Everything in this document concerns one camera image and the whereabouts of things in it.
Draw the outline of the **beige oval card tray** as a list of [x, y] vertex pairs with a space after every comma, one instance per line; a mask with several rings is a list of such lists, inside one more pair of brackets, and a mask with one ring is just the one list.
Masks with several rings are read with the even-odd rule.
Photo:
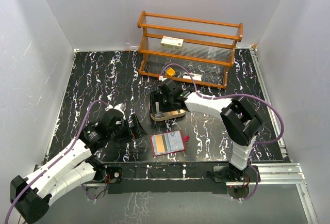
[[151, 119], [155, 122], [166, 121], [170, 119], [180, 118], [186, 114], [186, 111], [183, 109], [178, 109], [175, 111], [165, 112], [164, 117], [162, 118], [155, 118], [153, 114], [150, 114]]

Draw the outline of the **gold credit card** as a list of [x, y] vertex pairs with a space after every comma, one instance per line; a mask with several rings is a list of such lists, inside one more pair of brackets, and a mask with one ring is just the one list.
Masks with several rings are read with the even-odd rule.
[[166, 153], [168, 152], [167, 140], [165, 135], [155, 136], [155, 145], [157, 153]]

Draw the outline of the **red card holder wallet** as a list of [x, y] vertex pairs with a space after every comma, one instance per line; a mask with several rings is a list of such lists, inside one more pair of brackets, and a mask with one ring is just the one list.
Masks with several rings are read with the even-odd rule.
[[189, 139], [182, 130], [153, 135], [150, 137], [153, 156], [185, 151]]

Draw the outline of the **white yellow credit card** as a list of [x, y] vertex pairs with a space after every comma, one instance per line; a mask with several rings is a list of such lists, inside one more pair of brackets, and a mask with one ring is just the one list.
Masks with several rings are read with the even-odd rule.
[[185, 149], [184, 138], [181, 131], [173, 131], [167, 133], [169, 147], [172, 152], [181, 151]]

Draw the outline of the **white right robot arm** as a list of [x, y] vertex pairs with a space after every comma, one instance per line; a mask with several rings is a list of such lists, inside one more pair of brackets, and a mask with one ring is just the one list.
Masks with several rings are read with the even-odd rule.
[[212, 97], [199, 91], [184, 90], [170, 78], [150, 92], [150, 113], [169, 113], [181, 109], [222, 120], [234, 143], [229, 161], [230, 176], [236, 181], [247, 177], [251, 151], [261, 129], [262, 119], [246, 97]]

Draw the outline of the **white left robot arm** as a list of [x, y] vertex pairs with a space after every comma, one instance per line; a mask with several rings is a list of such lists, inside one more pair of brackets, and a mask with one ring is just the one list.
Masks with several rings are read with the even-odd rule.
[[96, 151], [109, 142], [131, 142], [146, 135], [136, 115], [128, 123], [119, 107], [110, 109], [98, 121], [85, 125], [48, 163], [25, 177], [13, 178], [10, 208], [16, 209], [25, 223], [37, 222], [61, 196], [86, 182], [105, 179], [107, 170]]

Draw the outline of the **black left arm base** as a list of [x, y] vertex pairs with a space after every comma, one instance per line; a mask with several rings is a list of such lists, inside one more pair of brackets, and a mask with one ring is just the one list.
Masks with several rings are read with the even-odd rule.
[[[122, 182], [122, 169], [120, 167], [108, 167], [101, 162], [96, 156], [91, 156], [84, 161], [87, 166], [91, 166], [92, 178], [83, 181], [80, 185], [86, 194], [87, 198], [97, 203], [98, 198], [110, 190], [110, 184], [119, 184]], [[96, 196], [88, 192], [87, 184], [93, 183], [104, 183], [104, 189], [100, 191]]]

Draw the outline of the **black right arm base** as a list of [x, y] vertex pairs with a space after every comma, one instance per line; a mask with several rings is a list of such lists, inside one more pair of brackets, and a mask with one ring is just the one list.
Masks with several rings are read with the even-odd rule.
[[214, 166], [211, 171], [206, 172], [206, 177], [215, 183], [226, 186], [228, 199], [242, 203], [251, 199], [261, 181], [259, 168], [251, 164], [242, 171], [229, 164], [228, 166]]

